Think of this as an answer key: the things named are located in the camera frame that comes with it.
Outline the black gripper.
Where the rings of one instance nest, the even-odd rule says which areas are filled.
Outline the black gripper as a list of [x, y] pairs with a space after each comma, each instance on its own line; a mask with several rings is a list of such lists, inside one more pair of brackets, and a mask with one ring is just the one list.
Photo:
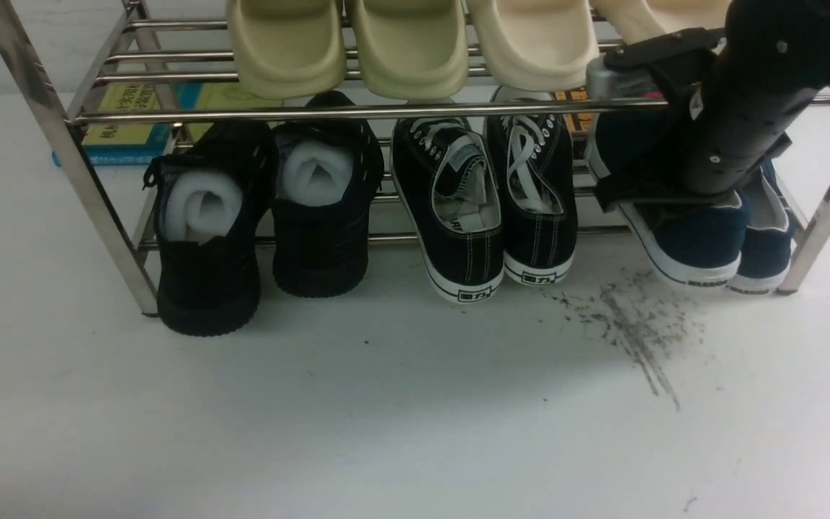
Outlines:
[[605, 211], [724, 203], [793, 144], [781, 133], [735, 155], [732, 146], [748, 143], [749, 129], [713, 130], [702, 141], [674, 110], [603, 112], [594, 120], [595, 198]]

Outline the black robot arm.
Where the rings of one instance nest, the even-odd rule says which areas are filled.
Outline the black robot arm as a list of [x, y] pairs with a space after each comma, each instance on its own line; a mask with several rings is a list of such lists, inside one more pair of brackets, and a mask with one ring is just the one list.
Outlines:
[[604, 56], [610, 72], [648, 73], [666, 109], [656, 143], [597, 181], [602, 210], [720, 203], [830, 87], [830, 1], [733, 1], [726, 16]]

